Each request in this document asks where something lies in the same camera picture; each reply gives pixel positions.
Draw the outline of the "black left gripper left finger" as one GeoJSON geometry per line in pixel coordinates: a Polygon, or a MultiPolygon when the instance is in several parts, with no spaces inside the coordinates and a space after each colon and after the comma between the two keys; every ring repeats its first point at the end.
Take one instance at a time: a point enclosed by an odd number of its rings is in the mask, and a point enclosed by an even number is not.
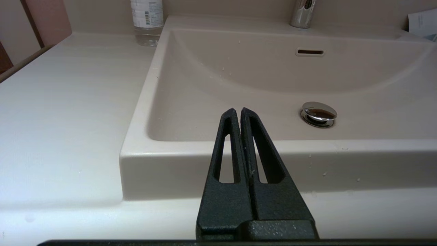
{"type": "Polygon", "coordinates": [[[231,108],[220,118],[196,221],[196,239],[198,241],[237,240],[238,227],[252,219],[245,154],[237,113],[234,108],[231,108]],[[230,136],[233,183],[220,182],[226,136],[230,136]]]}

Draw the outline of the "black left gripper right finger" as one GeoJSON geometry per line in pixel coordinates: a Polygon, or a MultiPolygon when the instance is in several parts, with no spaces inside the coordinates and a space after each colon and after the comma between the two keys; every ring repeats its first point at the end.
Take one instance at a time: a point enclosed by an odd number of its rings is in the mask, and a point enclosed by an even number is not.
{"type": "Polygon", "coordinates": [[[240,126],[256,220],[314,222],[260,117],[256,112],[243,108],[240,126]]]}

